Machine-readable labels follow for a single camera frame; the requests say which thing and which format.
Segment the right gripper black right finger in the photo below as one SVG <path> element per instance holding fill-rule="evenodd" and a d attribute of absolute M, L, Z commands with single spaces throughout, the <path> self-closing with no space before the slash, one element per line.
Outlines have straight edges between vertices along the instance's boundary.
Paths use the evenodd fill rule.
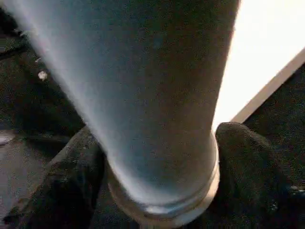
<path fill-rule="evenodd" d="M 190 229 L 302 229 L 305 188 L 262 135 L 241 123 L 216 130 L 220 183 L 209 208 Z"/>

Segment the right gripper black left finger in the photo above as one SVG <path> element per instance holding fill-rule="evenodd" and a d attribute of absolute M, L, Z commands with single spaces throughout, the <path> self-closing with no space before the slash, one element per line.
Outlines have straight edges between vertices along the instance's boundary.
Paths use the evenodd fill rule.
<path fill-rule="evenodd" d="M 6 229 L 136 229 L 107 192 L 105 155 L 87 127 L 47 165 L 43 179 L 4 217 Z"/>

